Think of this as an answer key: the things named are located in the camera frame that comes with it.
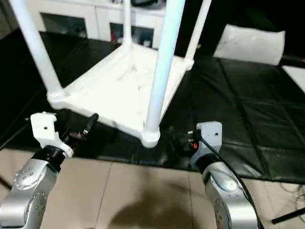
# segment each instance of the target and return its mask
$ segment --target white plastic furniture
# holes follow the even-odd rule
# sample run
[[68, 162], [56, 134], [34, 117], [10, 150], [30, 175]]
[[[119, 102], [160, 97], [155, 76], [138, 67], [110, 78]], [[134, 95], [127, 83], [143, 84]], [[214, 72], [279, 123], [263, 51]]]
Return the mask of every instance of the white plastic furniture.
[[10, 0], [21, 31], [35, 60], [47, 98], [54, 109], [71, 109], [84, 116], [98, 113], [99, 122], [139, 138], [154, 147], [159, 123], [193, 57], [211, 0], [205, 0], [184, 58], [174, 56], [185, 0], [168, 0], [158, 51], [134, 44], [131, 4], [124, 0], [124, 38], [121, 47], [85, 74], [62, 88], [26, 0]]

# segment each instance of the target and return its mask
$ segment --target cabinet door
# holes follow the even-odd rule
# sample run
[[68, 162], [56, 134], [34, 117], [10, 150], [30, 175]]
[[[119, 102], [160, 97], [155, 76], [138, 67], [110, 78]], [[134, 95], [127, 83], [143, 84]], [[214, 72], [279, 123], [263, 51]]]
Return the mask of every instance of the cabinet door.
[[39, 31], [47, 31], [44, 16], [57, 18], [66, 16], [76, 18], [84, 22], [86, 35], [88, 38], [99, 39], [99, 30], [94, 6], [84, 6], [74, 3], [66, 3], [51, 0], [27, 0], [29, 10], [34, 17]]
[[[97, 17], [100, 39], [104, 41], [112, 40], [112, 24], [124, 24], [123, 10], [97, 7]], [[159, 47], [163, 26], [163, 17], [149, 15], [145, 13], [132, 12], [131, 21], [133, 27], [143, 28], [144, 30], [152, 30], [152, 47]]]

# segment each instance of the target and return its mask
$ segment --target black tripod leg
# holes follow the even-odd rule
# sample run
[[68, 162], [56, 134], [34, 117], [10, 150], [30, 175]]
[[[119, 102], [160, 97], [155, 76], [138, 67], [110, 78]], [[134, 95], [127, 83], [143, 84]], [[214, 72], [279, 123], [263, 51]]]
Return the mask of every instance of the black tripod leg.
[[278, 218], [275, 218], [275, 219], [271, 220], [271, 222], [273, 224], [277, 224], [277, 223], [280, 223], [280, 222], [292, 219], [294, 217], [301, 216], [303, 214], [305, 214], [305, 208], [301, 208], [299, 210], [296, 210], [296, 211], [293, 211], [291, 213], [288, 213], [287, 215], [283, 215], [283, 216], [280, 216]]

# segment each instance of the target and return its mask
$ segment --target floor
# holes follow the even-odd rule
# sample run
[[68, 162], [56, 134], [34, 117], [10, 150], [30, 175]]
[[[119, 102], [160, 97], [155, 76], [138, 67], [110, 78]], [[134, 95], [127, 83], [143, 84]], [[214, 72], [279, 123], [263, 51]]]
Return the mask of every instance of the floor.
[[[30, 152], [0, 152], [0, 175], [8, 181]], [[296, 184], [245, 180], [266, 229], [304, 228], [294, 218]], [[7, 190], [0, 186], [0, 202]], [[215, 229], [213, 207], [198, 173], [73, 158], [62, 165], [41, 229]]]

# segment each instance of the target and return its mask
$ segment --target white cabinet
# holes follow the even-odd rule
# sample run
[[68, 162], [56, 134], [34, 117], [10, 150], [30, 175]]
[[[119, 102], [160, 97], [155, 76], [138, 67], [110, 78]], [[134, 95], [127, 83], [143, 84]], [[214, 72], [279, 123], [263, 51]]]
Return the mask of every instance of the white cabinet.
[[39, 31], [46, 31], [42, 13], [82, 18], [88, 38], [99, 39], [95, 6], [52, 0], [27, 0], [29, 10]]
[[[100, 39], [104, 41], [112, 40], [111, 24], [123, 24], [124, 12], [123, 8], [109, 9], [97, 7], [98, 25], [100, 31]], [[132, 10], [131, 21], [133, 27], [152, 30], [152, 47], [158, 48], [160, 45], [163, 16], [148, 14], [141, 10]]]
[[[88, 38], [111, 41], [111, 27], [124, 23], [123, 5], [113, 4], [112, 0], [27, 0], [27, 3], [40, 31], [49, 31], [44, 14], [61, 15], [83, 19]], [[165, 8], [146, 10], [132, 7], [131, 11], [133, 29], [151, 34], [151, 46], [158, 48]]]

